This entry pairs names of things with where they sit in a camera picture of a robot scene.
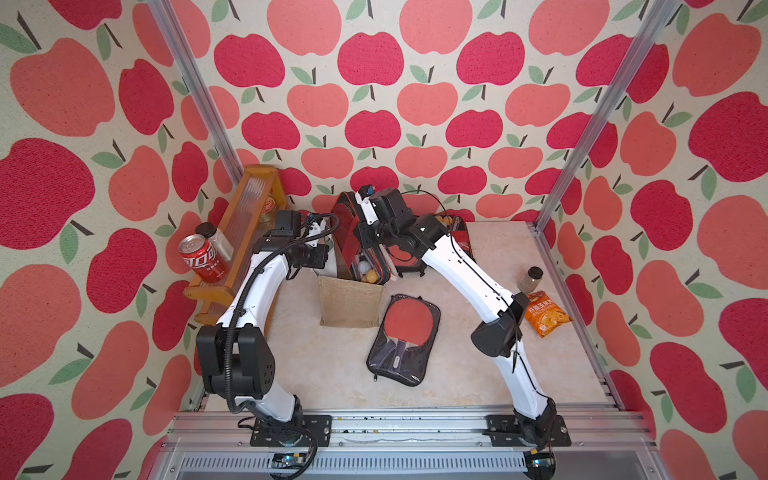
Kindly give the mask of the ping pong paddle case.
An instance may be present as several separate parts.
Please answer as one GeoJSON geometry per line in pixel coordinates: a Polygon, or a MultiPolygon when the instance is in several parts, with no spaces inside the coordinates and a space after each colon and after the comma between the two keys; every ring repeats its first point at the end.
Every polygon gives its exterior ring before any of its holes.
{"type": "Polygon", "coordinates": [[[391,271],[358,197],[356,192],[337,197],[331,210],[339,220],[334,241],[354,280],[383,285],[391,279],[391,271]]]}
{"type": "Polygon", "coordinates": [[[422,297],[395,294],[385,310],[366,359],[374,380],[386,378],[408,387],[424,380],[441,311],[422,297]]]}
{"type": "Polygon", "coordinates": [[[453,236],[453,239],[461,249],[470,257],[474,258],[469,237],[469,231],[465,220],[457,215],[437,215],[436,219],[443,224],[453,236]]]}
{"type": "Polygon", "coordinates": [[[421,259],[401,250],[397,245],[388,246],[387,252],[399,277],[409,273],[418,273],[421,277],[425,275],[427,265],[421,259]]]}

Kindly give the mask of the burlap canvas tote bag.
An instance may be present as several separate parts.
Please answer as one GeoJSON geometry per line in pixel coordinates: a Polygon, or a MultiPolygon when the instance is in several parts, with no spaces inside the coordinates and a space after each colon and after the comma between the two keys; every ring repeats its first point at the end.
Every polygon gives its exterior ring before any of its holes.
{"type": "Polygon", "coordinates": [[[356,280],[342,255],[347,232],[340,227],[325,243],[332,247],[322,270],[316,270],[321,325],[334,328],[378,327],[385,287],[356,280]]]}

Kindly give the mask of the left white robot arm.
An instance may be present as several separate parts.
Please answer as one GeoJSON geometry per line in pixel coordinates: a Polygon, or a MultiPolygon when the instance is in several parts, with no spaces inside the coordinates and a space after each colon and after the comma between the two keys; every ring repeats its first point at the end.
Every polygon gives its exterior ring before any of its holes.
{"type": "Polygon", "coordinates": [[[300,423],[300,401],[276,380],[276,360],[264,327],[281,284],[302,268],[323,269],[329,251],[315,241],[259,249],[231,305],[215,325],[197,335],[205,390],[223,398],[231,413],[247,410],[262,420],[294,427],[300,423]]]}

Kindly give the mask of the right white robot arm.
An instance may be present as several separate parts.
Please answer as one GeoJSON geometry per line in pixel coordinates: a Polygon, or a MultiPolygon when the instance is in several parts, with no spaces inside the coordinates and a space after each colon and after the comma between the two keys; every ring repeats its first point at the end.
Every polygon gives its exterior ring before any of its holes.
{"type": "Polygon", "coordinates": [[[480,317],[471,334],[475,348],[492,358],[513,399],[515,416],[529,445],[551,437],[557,417],[554,399],[543,393],[529,365],[521,322],[529,306],[522,292],[513,293],[488,275],[433,215],[405,216],[405,224],[376,221],[373,240],[396,246],[431,267],[461,293],[480,317]]]}

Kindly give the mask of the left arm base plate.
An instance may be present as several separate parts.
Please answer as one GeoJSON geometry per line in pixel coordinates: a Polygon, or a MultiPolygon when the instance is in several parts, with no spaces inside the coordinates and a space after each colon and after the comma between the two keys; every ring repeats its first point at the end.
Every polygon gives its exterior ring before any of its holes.
{"type": "Polygon", "coordinates": [[[327,447],[330,443],[333,417],[305,415],[299,427],[276,420],[259,420],[251,428],[252,447],[301,448],[315,444],[327,447]]]}

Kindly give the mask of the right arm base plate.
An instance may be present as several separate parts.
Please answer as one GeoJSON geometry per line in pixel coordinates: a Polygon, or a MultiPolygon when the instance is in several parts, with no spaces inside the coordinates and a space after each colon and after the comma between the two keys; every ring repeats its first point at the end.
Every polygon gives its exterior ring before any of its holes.
{"type": "Polygon", "coordinates": [[[556,415],[548,425],[520,420],[516,415],[488,415],[483,435],[494,447],[545,449],[570,447],[572,440],[562,416],[556,415]]]}

